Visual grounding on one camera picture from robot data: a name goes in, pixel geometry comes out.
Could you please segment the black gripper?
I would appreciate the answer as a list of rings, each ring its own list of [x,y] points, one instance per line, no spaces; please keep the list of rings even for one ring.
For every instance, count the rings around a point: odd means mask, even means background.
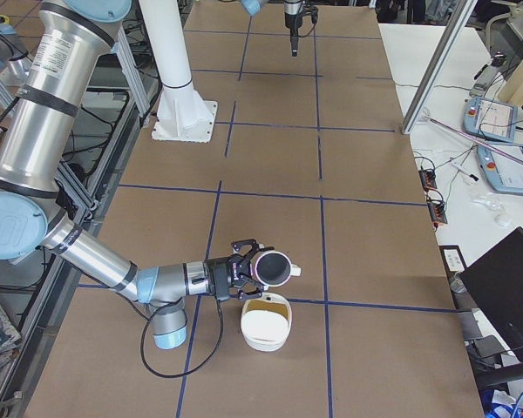
[[[258,299],[262,296],[264,285],[258,281],[244,281],[239,278],[239,265],[250,263],[257,253],[262,251],[262,244],[255,239],[236,240],[231,243],[233,255],[210,259],[205,262],[208,273],[208,292],[218,301],[230,298],[230,288],[237,290],[239,300]]]
[[[298,14],[284,14],[285,26],[289,29],[289,41],[291,48],[291,56],[297,57],[298,55],[298,24],[300,23],[300,18]]]

